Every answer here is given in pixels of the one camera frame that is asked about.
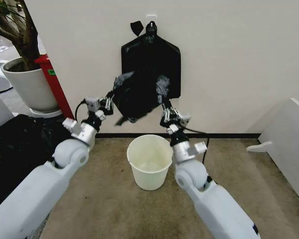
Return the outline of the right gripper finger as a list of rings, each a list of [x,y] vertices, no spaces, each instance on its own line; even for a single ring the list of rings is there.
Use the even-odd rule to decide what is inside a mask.
[[[181,115],[177,109],[175,109],[170,100],[167,100],[167,121],[168,122],[180,122]]]
[[[170,101],[167,98],[162,99],[162,116],[160,123],[170,122]]]

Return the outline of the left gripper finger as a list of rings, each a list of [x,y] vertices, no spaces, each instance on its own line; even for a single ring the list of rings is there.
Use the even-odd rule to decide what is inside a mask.
[[[114,84],[113,88],[106,94],[106,96],[102,100],[102,106],[105,109],[113,108],[113,97],[115,96],[117,90],[119,89],[119,84]]]
[[[111,98],[106,97],[105,100],[105,115],[110,116],[114,113],[114,103]]]

